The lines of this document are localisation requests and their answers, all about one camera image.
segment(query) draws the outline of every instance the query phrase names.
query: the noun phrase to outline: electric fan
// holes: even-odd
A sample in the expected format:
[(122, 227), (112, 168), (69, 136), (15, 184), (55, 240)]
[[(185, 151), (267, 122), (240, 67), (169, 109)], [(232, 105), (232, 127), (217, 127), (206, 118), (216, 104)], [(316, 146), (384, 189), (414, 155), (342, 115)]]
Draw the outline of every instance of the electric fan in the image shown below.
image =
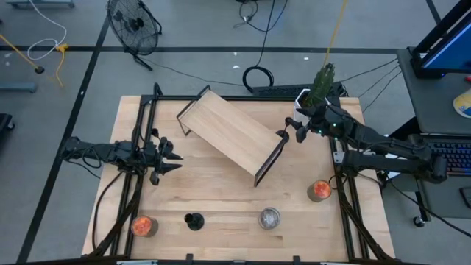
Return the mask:
[(124, 52), (130, 53), (135, 62), (152, 71), (138, 55), (153, 53), (159, 41), (158, 35), (162, 34), (162, 25), (147, 6), (141, 0), (109, 0), (107, 17)]

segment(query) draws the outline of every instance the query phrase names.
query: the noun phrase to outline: concrete floor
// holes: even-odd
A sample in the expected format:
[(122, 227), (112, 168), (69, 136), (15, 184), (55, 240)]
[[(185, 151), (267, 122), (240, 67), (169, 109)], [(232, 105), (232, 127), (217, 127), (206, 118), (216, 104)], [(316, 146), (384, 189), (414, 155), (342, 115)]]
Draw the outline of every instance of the concrete floor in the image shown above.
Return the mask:
[[(263, 34), (239, 23), (238, 4), (233, 0), (145, 1), (163, 25), (159, 46), (260, 46)], [(281, 1), (275, 13), (281, 8)], [(433, 0), (443, 16), (457, 0)], [(76, 0), (76, 8), (43, 8), (51, 19), (68, 28), (67, 43), (94, 46), (105, 19), (105, 0)], [(253, 23), (264, 27), (270, 1), (260, 2)], [(341, 0), (291, 0), (283, 17), (269, 33), (267, 46), (326, 47), (330, 40)], [(17, 45), (30, 45), (42, 38), (61, 38), (61, 29), (39, 17), (34, 10), (14, 10), (0, 3), (0, 34)], [(416, 45), (434, 26), (425, 0), (351, 0), (336, 38), (335, 47), (392, 48)], [(119, 46), (108, 30), (104, 46)], [(17, 127), (0, 149), (0, 264), (15, 262), (23, 244), (44, 183), (52, 165), (91, 52), (68, 52), (60, 76), (65, 88), (47, 77), (54, 75), (60, 55), (40, 61), (46, 74), (37, 75), (10, 52), (0, 52), (2, 82), (36, 82), (38, 92), (0, 93), (0, 113), (11, 113)], [(241, 83), (244, 69), (252, 66), (258, 53), (197, 52), (154, 53), (147, 58), (208, 80)], [(311, 82), (324, 54), (265, 53), (261, 66), (270, 69), (276, 85)], [(394, 58), (391, 54), (332, 54), (336, 79), (374, 68)], [(394, 65), (345, 82), (351, 96), (361, 94)], [(366, 107), (387, 83), (361, 97)], [(88, 92), (74, 128), (84, 141), (107, 142), (120, 96), (151, 93), (159, 82), (164, 94), (195, 94), (207, 83), (155, 67), (143, 69), (122, 52), (101, 52)], [(264, 76), (250, 74), (249, 83), (265, 85)], [(211, 84), (222, 95), (249, 95), (243, 87)], [(394, 112), (391, 120), (383, 113)], [(406, 85), (399, 76), (364, 116), (380, 133), (390, 133), (414, 115)], [(63, 164), (46, 209), (30, 261), (78, 257), (98, 181), (83, 169)], [(417, 207), (394, 190), (386, 189), (383, 200), (394, 250), (404, 261), (428, 264), (465, 264), (471, 260), (469, 239), (434, 219), (422, 229), (412, 225)], [(451, 220), (471, 230), (469, 220)]]

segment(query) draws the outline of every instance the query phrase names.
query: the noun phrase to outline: potted plant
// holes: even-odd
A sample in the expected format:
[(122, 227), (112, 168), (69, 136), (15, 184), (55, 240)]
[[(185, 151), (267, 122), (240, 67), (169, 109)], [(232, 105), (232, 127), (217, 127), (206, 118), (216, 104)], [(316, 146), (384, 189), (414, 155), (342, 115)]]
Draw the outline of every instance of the potted plant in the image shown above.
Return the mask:
[(334, 75), (335, 67), (332, 63), (328, 63), (317, 72), (312, 89), (303, 89), (294, 101), (293, 119), (295, 121), (301, 121), (304, 125), (309, 122), (309, 118), (297, 112), (296, 109), (309, 108), (322, 102), (332, 88)]

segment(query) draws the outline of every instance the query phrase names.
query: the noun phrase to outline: orange container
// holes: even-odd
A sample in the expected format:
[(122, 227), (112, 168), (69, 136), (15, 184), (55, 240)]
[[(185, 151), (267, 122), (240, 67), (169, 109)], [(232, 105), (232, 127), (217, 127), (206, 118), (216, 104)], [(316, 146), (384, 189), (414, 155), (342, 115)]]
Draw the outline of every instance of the orange container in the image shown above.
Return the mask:
[(325, 180), (317, 180), (308, 188), (308, 197), (313, 202), (321, 202), (332, 194), (329, 182)]
[(134, 236), (151, 237), (159, 228), (157, 220), (148, 216), (139, 216), (132, 221), (131, 231)]

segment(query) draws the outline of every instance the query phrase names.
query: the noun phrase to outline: desk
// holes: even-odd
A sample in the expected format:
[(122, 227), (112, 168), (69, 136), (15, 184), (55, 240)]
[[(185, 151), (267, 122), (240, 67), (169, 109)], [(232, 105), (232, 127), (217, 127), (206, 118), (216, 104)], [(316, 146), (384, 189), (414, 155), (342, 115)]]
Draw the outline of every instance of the desk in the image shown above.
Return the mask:
[(406, 49), (398, 50), (397, 59), (403, 71), (415, 116), (422, 133), (471, 135), (471, 119), (456, 113), (453, 100), (471, 88), (466, 74), (447, 74), (441, 79), (418, 79)]
[[(139, 101), (139, 96), (121, 98), (111, 142), (130, 140)], [(231, 103), (274, 133), (284, 127), (284, 118), (292, 116), (293, 111), (293, 102)], [(327, 138), (310, 134), (303, 144), (298, 144), (294, 130), (289, 128), (291, 140), (254, 188), (250, 173), (196, 134), (183, 135), (176, 116), (186, 104), (187, 101), (157, 102), (154, 126), (160, 136), (173, 142), (174, 152), (185, 160), (182, 168), (162, 176), (159, 186), (153, 186), (149, 176), (144, 178), (139, 214), (155, 217), (160, 227), (151, 238), (135, 237), (131, 258), (184, 260), (187, 253), (193, 253), (195, 260), (292, 261), (293, 255), (298, 255), (301, 261), (347, 261), (336, 192), (321, 203), (311, 202), (306, 195), (307, 187), (315, 180), (328, 180), (333, 175)], [(358, 99), (341, 99), (341, 105), (363, 121)], [(373, 171), (363, 173), (375, 176)], [(114, 166), (105, 166), (97, 197), (116, 174)], [(104, 238), (116, 220), (123, 181), (121, 177), (102, 200), (97, 241)], [(357, 178), (356, 185), (365, 226), (394, 256), (378, 185), (363, 178)], [(263, 230), (258, 225), (258, 214), (266, 207), (280, 211), (281, 223), (274, 230)], [(205, 217), (205, 226), (199, 231), (189, 230), (183, 220), (186, 213), (194, 212)], [(83, 253), (92, 250), (92, 224), (93, 219)], [(125, 225), (122, 229), (118, 253), (123, 253), (127, 228)], [(360, 257), (358, 240), (354, 240), (354, 245)]]
[[(445, 135), (471, 135), (471, 120), (457, 114), (453, 100), (471, 88), (464, 81), (466, 74), (447, 74), (441, 79), (417, 79), (411, 66), (411, 55), (406, 49), (398, 50), (397, 58), (403, 71), (409, 96), (416, 117), (391, 134), (391, 137), (405, 140), (407, 135), (434, 133)], [(463, 203), (459, 189), (471, 186), (471, 177), (449, 177), (437, 185), (413, 180), (400, 188), (414, 191), (419, 202), (442, 217), (471, 219), (471, 211)], [(430, 218), (421, 211), (422, 219)]]

